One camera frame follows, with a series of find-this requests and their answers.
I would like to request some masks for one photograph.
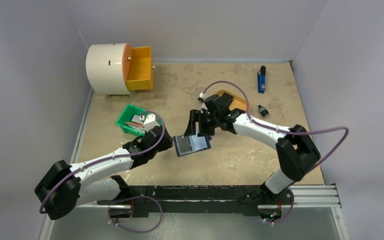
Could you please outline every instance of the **cable connector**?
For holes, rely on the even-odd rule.
[[[274,222],[272,222],[272,221],[267,221],[265,218],[263,218],[262,223],[263,223],[263,224],[270,224],[270,226],[272,226],[272,227],[275,225]]]
[[[204,102],[204,99],[205,99],[205,93],[201,92],[201,93],[199,94],[198,101],[200,101],[201,103],[203,103],[203,102]]]

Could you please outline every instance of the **stained surface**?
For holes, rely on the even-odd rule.
[[[289,63],[264,64],[266,92],[257,92],[257,71],[261,64],[165,63],[155,68],[154,89],[137,92],[134,98],[95,95],[77,162],[88,161],[120,148],[135,138],[125,134],[116,120],[127,104],[159,113],[170,135],[185,132],[189,111],[199,109],[197,98],[210,83],[226,80],[239,85],[248,95],[251,114],[262,118],[257,105],[270,112],[264,120],[281,126],[303,125],[307,120]],[[216,84],[207,96],[218,90],[240,96],[230,85]],[[211,149],[177,157],[173,147],[160,152],[147,164],[121,172],[130,185],[257,185],[279,168],[277,153],[272,148],[245,136],[216,129]],[[323,184],[317,168],[300,184]]]

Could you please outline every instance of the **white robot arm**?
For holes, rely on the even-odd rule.
[[[120,192],[120,183],[115,179],[99,180],[146,164],[158,152],[173,147],[172,137],[154,114],[146,117],[144,127],[143,137],[109,154],[71,165],[64,160],[54,163],[34,189],[50,219],[62,218],[80,204],[114,199]]]
[[[251,121],[244,110],[238,108],[230,110],[229,105],[233,101],[233,96],[226,92],[221,96],[211,95],[205,100],[200,96],[199,99],[203,102],[202,108],[190,111],[185,136],[194,135],[195,125],[198,123],[199,136],[214,135],[215,128],[220,127],[223,131],[253,138],[277,151],[280,169],[261,185],[261,190],[267,195],[277,195],[292,183],[300,181],[320,159],[320,153],[308,135],[287,134],[306,132],[300,125],[278,126],[253,118],[253,121],[276,130],[261,127]]]

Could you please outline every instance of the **green plastic tray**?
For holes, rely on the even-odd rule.
[[[144,109],[132,104],[127,104],[120,117],[115,122],[115,125],[119,126],[126,134],[133,134],[135,136],[143,136],[144,134],[134,128],[131,128],[125,122],[131,122],[134,115],[141,115],[145,112]]]

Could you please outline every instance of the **work surface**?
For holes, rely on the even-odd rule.
[[[262,119],[257,105],[269,111],[265,121],[308,129],[306,116],[289,63],[264,64],[266,92],[257,92],[257,71],[261,64],[197,63],[156,64],[154,89],[137,92],[134,98],[95,94],[86,119],[77,162],[108,154],[135,136],[124,133],[115,125],[127,104],[157,112],[164,119],[169,134],[183,135],[189,121],[189,111],[200,109],[197,98],[204,88],[219,80],[239,85],[247,94],[251,114]],[[219,83],[207,96],[227,90],[240,96],[232,86]],[[173,147],[159,152],[147,164],[121,172],[129,185],[259,185],[279,168],[275,150],[245,136],[216,129],[210,141],[211,149],[178,157]],[[298,184],[323,184],[319,168]]]

